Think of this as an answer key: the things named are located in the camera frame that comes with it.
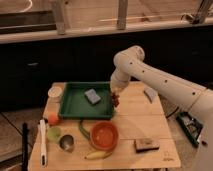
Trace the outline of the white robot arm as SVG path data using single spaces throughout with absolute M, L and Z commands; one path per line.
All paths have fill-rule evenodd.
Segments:
M 203 129 L 191 171 L 213 171 L 213 90 L 147 65 L 144 58 L 140 46 L 118 52 L 113 58 L 111 91 L 120 94 L 134 77 L 197 119 Z

